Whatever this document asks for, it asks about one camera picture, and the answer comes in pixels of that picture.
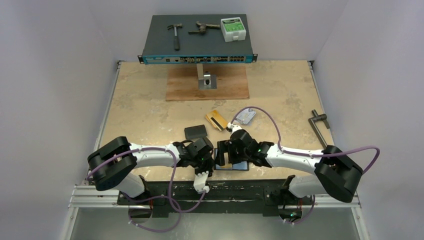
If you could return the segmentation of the black card holder wallet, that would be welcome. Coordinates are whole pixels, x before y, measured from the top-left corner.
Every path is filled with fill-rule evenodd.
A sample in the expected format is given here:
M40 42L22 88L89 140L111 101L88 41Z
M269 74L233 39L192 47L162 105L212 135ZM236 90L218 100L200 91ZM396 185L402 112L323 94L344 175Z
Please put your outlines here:
M215 160L215 151L216 151L216 148L214 149L214 152L213 152L214 160ZM213 169L217 171L248 171L249 170L249 164L247 161L240 161L240 162L234 163L234 160L237 158L237 155L230 151L229 151L229 155L230 155L229 160L230 160L230 163L232 164L232 169L220 169L219 167L216 167L216 164L214 165Z

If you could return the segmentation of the single gold VIP card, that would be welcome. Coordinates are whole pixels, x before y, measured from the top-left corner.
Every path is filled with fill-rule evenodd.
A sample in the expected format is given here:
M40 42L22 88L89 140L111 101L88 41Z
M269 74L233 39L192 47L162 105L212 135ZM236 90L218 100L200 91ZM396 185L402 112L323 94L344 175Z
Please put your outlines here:
M227 163L223 166L220 166L219 168L222 169L222 170L229 170L229 169L233 168L233 165L231 163Z

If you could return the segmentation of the black VIP card stack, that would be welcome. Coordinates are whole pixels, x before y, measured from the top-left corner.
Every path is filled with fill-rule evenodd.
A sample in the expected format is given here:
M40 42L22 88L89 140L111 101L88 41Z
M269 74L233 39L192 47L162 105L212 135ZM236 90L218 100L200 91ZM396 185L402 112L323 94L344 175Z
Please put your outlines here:
M186 140L193 140L198 138L204 138L208 136L206 126L204 124L189 126L184 129L184 135Z

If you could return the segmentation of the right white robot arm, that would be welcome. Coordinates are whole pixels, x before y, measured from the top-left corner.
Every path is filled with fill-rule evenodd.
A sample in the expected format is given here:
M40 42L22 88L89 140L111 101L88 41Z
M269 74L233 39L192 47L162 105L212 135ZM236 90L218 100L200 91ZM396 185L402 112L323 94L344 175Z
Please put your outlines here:
M328 145L319 150L284 148L269 141L258 142L244 129L233 131L228 140L217 143L214 160L219 166L248 162L257 167L306 172L307 176L294 176L281 189L280 196L288 204L305 196L322 194L350 203L364 174L363 169L336 146Z

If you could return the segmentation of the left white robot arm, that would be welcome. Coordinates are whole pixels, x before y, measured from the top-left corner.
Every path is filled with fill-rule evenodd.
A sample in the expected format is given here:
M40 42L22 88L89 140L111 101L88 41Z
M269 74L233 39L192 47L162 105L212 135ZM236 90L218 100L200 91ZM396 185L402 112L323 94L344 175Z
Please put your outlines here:
M207 179L212 175L215 164L213 149L207 137L147 146L130 143L125 136L119 136L88 156L90 172L87 178L94 181L98 191L116 189L136 204L142 205L148 201L149 191L143 178L131 173L133 169L190 166L195 171L195 191L199 194L208 193L210 188Z

